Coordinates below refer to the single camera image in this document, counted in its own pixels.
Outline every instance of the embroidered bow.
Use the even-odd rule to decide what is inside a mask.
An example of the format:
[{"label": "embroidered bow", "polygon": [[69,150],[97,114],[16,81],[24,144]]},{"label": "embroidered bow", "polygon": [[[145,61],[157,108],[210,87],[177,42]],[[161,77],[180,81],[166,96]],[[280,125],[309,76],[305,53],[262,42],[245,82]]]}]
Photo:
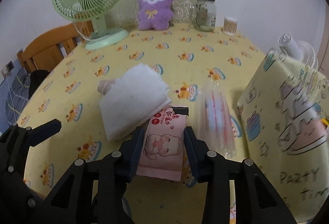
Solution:
[{"label": "embroidered bow", "polygon": [[150,19],[150,18],[154,18],[154,15],[155,14],[157,14],[158,13],[158,11],[157,10],[153,10],[153,11],[149,11],[149,10],[147,10],[147,11],[145,11],[145,14],[147,14],[148,15],[148,19]]}]

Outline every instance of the wooden chair back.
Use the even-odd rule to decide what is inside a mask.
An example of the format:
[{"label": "wooden chair back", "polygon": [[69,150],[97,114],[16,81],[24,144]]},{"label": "wooden chair back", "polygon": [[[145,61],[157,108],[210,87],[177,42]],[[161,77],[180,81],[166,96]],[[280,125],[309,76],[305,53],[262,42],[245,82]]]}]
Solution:
[{"label": "wooden chair back", "polygon": [[[82,25],[82,33],[90,36],[93,31],[92,23],[88,21],[79,24]],[[54,28],[34,39],[24,52],[17,53],[17,57],[28,72],[35,70],[51,72],[64,58],[59,44],[62,43],[66,53],[69,54],[77,46],[75,37],[80,37],[80,34],[73,23]]]}]

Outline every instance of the black tape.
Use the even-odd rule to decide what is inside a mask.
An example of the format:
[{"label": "black tape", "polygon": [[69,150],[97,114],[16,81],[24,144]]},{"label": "black tape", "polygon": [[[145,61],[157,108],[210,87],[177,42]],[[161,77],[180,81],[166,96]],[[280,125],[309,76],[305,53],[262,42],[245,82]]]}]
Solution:
[{"label": "black tape", "polygon": [[172,107],[172,110],[175,114],[187,115],[189,116],[189,108],[188,107]]}]

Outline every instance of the white tissue stack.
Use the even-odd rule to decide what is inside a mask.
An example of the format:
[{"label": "white tissue stack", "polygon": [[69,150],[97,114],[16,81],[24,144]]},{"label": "white tissue stack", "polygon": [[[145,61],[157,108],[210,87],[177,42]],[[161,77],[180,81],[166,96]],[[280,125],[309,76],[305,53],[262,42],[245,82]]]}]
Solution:
[{"label": "white tissue stack", "polygon": [[171,100],[168,85],[144,64],[128,70],[101,99],[100,110],[108,141],[120,140],[150,119]]}]

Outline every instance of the purple plush toy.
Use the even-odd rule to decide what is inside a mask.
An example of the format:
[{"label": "purple plush toy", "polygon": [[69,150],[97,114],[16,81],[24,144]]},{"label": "purple plush toy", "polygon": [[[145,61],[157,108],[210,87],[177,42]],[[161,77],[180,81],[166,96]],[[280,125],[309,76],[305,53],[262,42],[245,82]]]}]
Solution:
[{"label": "purple plush toy", "polygon": [[140,30],[166,30],[174,16],[171,11],[172,0],[139,0],[138,14]]}]

